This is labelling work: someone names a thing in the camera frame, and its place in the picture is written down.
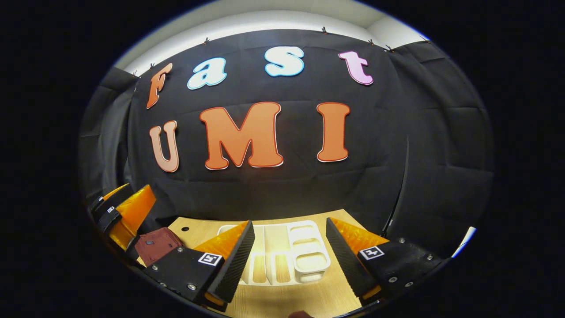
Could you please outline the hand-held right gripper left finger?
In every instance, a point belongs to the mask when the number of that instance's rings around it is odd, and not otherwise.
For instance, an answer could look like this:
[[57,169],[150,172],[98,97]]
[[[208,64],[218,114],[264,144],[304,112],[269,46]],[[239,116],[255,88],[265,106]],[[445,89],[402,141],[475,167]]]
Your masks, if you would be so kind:
[[225,312],[232,302],[256,236],[252,221],[213,237],[198,247],[173,247],[143,273],[195,305]]

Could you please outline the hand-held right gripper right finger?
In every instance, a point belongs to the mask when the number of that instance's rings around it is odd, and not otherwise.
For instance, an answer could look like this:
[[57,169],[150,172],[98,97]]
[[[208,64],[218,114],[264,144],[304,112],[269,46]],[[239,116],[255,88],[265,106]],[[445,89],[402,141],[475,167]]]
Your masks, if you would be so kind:
[[444,258],[413,243],[388,240],[328,217],[326,237],[363,306],[397,298],[441,269]]

